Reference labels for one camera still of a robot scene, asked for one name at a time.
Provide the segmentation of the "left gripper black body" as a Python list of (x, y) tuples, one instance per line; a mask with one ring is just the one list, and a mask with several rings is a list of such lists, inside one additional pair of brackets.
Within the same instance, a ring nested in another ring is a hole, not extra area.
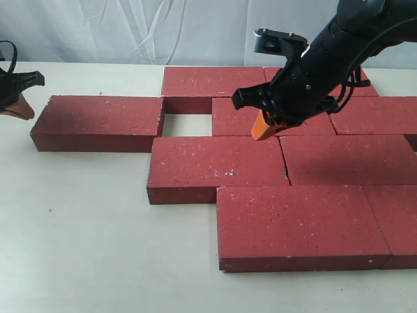
[(18, 77), (1, 69), (1, 107), (6, 108), (18, 101)]

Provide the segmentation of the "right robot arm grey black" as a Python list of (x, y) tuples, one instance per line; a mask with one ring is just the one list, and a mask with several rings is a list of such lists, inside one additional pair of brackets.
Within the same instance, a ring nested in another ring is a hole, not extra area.
[(322, 113), (340, 112), (356, 88), (367, 87), (361, 66), (384, 49), (416, 42), (415, 1), (340, 1), (312, 43), (294, 33), (255, 32), (255, 52), (287, 59), (269, 82), (238, 88), (235, 109), (259, 110), (253, 139), (265, 140)]

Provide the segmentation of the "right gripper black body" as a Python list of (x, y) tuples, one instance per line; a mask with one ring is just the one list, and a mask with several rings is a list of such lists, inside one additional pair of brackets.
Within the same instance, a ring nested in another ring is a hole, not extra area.
[[(373, 38), (369, 20), (334, 16), (300, 57), (286, 57), (285, 66), (269, 82), (269, 94), (279, 116), (300, 125), (322, 112), (339, 111), (362, 78), (362, 50)], [(341, 86), (337, 98), (329, 94)]]

